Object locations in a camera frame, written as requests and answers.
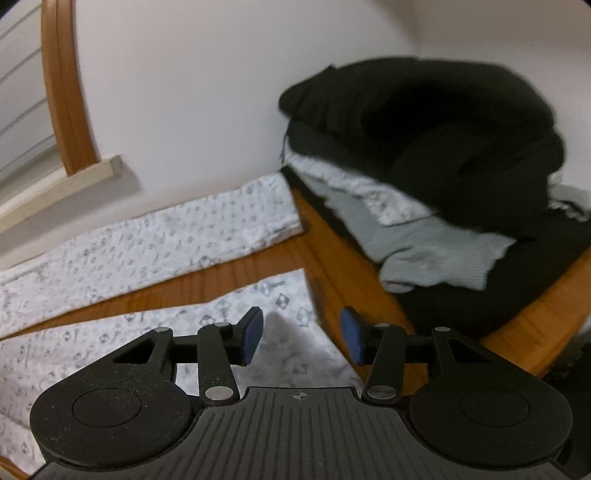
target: crosshair marking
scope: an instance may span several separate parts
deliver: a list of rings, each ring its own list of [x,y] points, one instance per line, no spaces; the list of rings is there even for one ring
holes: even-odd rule
[[[302,392],[302,390],[300,390],[298,393],[294,393],[292,395],[293,398],[295,398],[298,401],[302,401],[308,398],[308,394],[305,392]]]

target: window sill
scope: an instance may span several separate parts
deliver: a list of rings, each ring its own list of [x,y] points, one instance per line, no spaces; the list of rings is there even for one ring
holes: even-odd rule
[[[35,181],[0,203],[0,233],[25,221],[43,209],[121,172],[118,155],[107,158],[68,177],[62,167]]]

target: pile of clothes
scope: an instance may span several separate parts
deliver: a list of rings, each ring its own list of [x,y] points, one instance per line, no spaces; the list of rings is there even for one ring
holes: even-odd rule
[[[586,212],[549,196],[564,161],[553,111],[504,67],[330,66],[279,107],[288,181],[380,267],[419,333],[490,333],[591,245]]]

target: white patterned fabric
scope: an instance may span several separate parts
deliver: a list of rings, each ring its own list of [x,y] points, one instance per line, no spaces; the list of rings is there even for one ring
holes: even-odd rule
[[[382,226],[412,222],[434,213],[424,203],[387,183],[323,160],[300,155],[292,151],[287,142],[284,159],[298,173],[321,180],[333,189],[360,197]]]
[[[285,178],[80,235],[0,272],[0,338],[62,313],[244,257],[302,230]]]
[[[157,327],[193,335],[210,323],[237,323],[251,306],[263,310],[263,337],[252,363],[233,367],[241,394],[248,386],[342,387],[362,383],[318,325],[303,270],[267,278],[201,305],[119,315],[29,333],[0,342],[0,456],[33,473],[44,460],[29,430],[42,391]],[[176,383],[197,394],[197,366],[181,364]]]

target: circular mount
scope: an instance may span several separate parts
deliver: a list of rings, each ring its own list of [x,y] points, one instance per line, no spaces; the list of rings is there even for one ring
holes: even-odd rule
[[[187,394],[158,371],[110,362],[45,390],[30,414],[46,460],[88,469],[152,458],[178,441],[192,419]]]
[[[209,387],[205,391],[205,396],[210,400],[228,400],[229,398],[232,398],[232,395],[234,395],[234,390],[229,387],[224,387],[223,385]]]
[[[89,427],[115,427],[129,422],[141,408],[142,401],[129,390],[99,388],[78,397],[72,413]]]
[[[412,397],[413,428],[434,451],[480,468],[517,468],[552,458],[572,413],[551,386],[494,364],[458,365]]]
[[[368,395],[376,400],[390,400],[396,396],[396,389],[387,385],[374,385],[368,388]]]

